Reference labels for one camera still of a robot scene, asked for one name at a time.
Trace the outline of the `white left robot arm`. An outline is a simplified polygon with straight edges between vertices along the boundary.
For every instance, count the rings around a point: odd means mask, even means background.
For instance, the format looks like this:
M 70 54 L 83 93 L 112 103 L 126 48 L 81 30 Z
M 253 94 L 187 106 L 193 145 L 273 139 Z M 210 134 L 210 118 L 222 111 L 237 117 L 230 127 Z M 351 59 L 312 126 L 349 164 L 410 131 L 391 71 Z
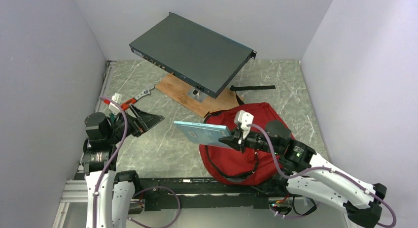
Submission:
M 114 120 L 102 112 L 84 120 L 87 139 L 83 145 L 83 173 L 87 184 L 88 228 L 124 228 L 131 199 L 142 185 L 134 170 L 116 171 L 118 149 L 128 136 L 140 137 L 164 120 L 131 105 L 133 116 L 122 112 Z

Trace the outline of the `metal stand bracket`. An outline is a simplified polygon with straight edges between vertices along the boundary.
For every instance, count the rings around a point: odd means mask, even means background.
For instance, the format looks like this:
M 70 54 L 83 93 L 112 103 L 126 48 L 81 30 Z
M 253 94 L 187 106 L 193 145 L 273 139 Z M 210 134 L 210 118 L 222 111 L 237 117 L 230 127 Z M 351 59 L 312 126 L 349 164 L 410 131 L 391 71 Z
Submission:
M 191 88 L 187 95 L 199 103 L 202 103 L 208 97 L 203 90 L 199 90 L 198 88 Z

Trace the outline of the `wooden base board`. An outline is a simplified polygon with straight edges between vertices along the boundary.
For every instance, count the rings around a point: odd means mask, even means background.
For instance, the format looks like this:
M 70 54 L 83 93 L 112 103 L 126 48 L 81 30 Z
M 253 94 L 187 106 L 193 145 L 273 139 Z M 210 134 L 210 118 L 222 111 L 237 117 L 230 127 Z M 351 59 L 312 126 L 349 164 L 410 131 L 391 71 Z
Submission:
M 239 105 L 236 93 L 229 89 L 224 89 L 217 98 L 212 98 L 172 74 L 162 78 L 156 89 L 203 118 L 210 112 L 228 110 Z

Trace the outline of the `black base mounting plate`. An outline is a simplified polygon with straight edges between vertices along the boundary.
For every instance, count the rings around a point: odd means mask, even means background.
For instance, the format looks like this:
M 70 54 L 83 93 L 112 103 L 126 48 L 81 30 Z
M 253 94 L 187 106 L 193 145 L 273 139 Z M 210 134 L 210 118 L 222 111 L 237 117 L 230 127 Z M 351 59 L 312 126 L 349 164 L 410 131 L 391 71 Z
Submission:
M 275 178 L 258 186 L 226 185 L 209 177 L 140 178 L 133 201 L 144 211 L 190 208 L 250 207 L 267 209 L 288 195 Z

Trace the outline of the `red backpack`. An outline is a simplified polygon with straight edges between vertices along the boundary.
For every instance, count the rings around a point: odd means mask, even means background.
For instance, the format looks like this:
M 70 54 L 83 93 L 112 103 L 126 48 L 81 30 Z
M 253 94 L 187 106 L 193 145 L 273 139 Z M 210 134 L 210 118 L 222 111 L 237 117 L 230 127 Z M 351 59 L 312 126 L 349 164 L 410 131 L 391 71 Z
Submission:
M 264 129 L 273 120 L 281 122 L 287 130 L 288 126 L 266 102 L 245 104 L 235 95 L 239 106 L 229 110 L 208 112 L 204 123 L 224 125 L 233 130 L 236 125 L 234 118 L 239 110 L 249 112 L 254 116 L 253 122 Z M 217 146 L 199 145 L 199 153 L 203 164 L 210 175 L 223 184 L 257 186 L 277 173 L 270 150 L 267 152 L 246 148 L 242 153 L 233 149 Z

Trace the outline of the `aluminium frame rail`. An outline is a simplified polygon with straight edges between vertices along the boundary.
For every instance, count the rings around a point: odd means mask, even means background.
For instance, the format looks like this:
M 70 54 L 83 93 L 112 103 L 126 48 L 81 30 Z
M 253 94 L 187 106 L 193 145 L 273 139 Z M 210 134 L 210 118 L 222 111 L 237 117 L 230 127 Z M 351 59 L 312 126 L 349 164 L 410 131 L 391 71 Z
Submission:
M 113 134 L 111 122 L 100 112 L 104 109 L 106 98 L 101 96 L 95 108 L 95 112 L 85 119 L 88 138 L 85 145 L 94 143 L 93 150 L 83 154 L 79 169 L 75 175 L 77 178 L 87 177 L 87 180 L 69 180 L 66 182 L 59 208 L 53 223 L 54 228 L 63 228 L 68 211 L 73 203 L 87 205 L 87 214 L 92 213 L 92 219 L 87 222 L 87 227 L 104 225 L 100 217 L 111 212 L 111 178 L 115 177 L 115 171 L 110 170 L 110 158 L 115 146 L 107 143 Z

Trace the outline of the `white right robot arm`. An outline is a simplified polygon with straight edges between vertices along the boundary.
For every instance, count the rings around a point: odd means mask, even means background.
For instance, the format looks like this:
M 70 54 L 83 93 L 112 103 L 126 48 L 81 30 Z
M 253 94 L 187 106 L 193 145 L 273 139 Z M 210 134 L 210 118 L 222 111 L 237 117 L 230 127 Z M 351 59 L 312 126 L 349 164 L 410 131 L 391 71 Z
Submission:
M 383 206 L 394 213 L 384 202 L 386 186 L 363 182 L 340 170 L 313 148 L 292 139 L 290 130 L 278 120 L 264 128 L 239 123 L 229 136 L 218 141 L 236 151 L 248 148 L 270 153 L 281 176 L 271 184 L 278 196 L 289 192 L 325 203 L 363 228 L 386 227 L 380 223 Z

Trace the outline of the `light blue notebook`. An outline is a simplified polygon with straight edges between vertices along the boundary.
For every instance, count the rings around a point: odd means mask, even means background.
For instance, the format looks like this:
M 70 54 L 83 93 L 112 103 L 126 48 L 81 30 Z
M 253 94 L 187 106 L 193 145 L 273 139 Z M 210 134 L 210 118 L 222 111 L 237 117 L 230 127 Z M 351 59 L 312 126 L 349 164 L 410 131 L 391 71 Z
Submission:
M 193 143 L 231 149 L 219 142 L 220 138 L 231 136 L 227 126 L 185 121 L 174 121 L 174 125 Z

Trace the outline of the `red handled adjustable wrench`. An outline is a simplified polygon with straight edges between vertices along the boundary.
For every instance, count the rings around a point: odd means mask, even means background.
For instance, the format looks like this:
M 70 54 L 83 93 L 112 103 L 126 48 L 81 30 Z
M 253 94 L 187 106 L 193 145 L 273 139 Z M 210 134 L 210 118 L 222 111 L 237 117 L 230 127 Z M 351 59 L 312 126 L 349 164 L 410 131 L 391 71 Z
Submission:
M 125 101 L 123 104 L 121 104 L 121 108 L 125 111 L 129 108 L 130 105 L 135 104 L 138 100 L 140 100 L 141 98 L 143 98 L 144 96 L 147 95 L 151 95 L 151 90 L 153 90 L 155 88 L 154 84 L 149 84 L 145 87 L 145 89 L 143 91 L 141 91 L 138 95 L 136 95 L 135 97 L 132 97 L 130 99 L 128 99 L 127 101 Z

